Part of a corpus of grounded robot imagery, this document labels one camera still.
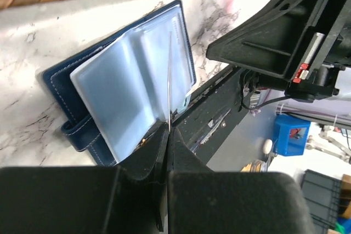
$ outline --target white marble table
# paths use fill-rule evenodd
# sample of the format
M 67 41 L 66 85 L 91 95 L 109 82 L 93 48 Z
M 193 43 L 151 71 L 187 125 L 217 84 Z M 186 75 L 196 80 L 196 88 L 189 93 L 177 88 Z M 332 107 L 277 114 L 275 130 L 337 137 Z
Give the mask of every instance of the white marble table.
M 69 0 L 0 12 L 0 166 L 91 165 L 60 132 L 65 117 L 38 81 L 48 67 L 173 0 Z M 209 43 L 269 0 L 182 0 L 199 87 L 225 65 Z

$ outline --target marble countertop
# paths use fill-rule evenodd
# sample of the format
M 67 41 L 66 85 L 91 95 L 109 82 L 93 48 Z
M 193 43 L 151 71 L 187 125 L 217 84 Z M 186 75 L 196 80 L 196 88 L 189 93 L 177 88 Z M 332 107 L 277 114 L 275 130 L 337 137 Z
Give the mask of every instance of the marble countertop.
M 0 12 L 0 166 L 93 165 L 60 132 L 65 117 L 40 73 L 173 0 L 68 0 Z M 209 43 L 270 0 L 182 0 L 197 83 L 225 64 L 205 58 Z

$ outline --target blue leather wallet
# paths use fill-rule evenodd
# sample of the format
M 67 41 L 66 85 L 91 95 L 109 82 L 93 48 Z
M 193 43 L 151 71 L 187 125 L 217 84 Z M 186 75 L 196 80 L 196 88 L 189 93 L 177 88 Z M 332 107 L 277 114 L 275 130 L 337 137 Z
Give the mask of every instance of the blue leather wallet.
M 43 72 L 42 77 L 44 83 L 53 94 L 55 100 L 58 102 L 68 118 L 68 121 L 61 127 L 62 132 L 78 152 L 88 150 L 95 159 L 97 165 L 112 166 L 116 164 L 116 160 L 112 156 L 109 147 L 89 114 L 84 102 L 73 86 L 70 79 L 70 73 L 79 65 L 102 51 L 105 47 L 107 47 L 129 29 L 154 18 L 175 5 L 181 6 L 183 20 L 185 21 L 181 1 L 173 1 L 172 3 L 163 6 L 162 8 L 144 16 L 138 21 L 114 33 L 105 40 Z M 186 33 L 186 42 L 189 50 L 191 50 L 188 33 Z M 193 75 L 195 76 L 192 58 L 191 68 Z

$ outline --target green object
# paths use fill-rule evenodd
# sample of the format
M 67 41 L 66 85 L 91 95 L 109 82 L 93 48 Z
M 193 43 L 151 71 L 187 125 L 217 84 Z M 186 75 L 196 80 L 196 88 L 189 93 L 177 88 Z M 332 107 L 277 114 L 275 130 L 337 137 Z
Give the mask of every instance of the green object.
M 341 234 L 346 234 L 345 228 L 339 223 L 336 223 L 335 231 L 340 232 Z

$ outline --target screw hole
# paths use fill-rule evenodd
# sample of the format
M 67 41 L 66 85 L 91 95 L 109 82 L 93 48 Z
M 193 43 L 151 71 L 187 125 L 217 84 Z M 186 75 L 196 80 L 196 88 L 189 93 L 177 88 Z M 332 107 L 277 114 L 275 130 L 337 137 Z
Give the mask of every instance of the screw hole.
M 283 5 L 279 10 L 284 11 L 284 10 L 287 10 L 289 7 L 290 7 L 290 4 L 287 3 L 287 4 Z

